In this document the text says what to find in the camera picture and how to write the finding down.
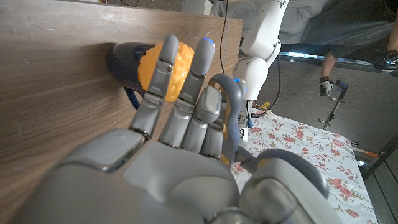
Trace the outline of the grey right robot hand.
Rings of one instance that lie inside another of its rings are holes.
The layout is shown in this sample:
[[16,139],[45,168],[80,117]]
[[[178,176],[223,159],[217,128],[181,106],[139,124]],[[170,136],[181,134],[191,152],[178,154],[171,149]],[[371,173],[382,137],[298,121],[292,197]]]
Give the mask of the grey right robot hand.
[[197,43],[187,78],[157,141],[152,135],[175,65],[165,38],[143,101],[127,129],[67,154],[13,223],[339,223],[321,173],[300,156],[239,145],[243,83],[205,76],[215,52]]

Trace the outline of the person's black gloved hand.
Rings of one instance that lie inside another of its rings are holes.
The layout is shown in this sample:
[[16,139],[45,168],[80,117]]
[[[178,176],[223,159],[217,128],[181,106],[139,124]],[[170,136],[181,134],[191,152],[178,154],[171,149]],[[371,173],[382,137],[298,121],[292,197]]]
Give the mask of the person's black gloved hand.
[[386,52],[384,59],[377,62],[374,68],[382,72],[393,72],[397,70],[397,51]]
[[334,83],[331,80],[325,80],[323,82],[320,82],[320,96],[331,96],[333,85]]

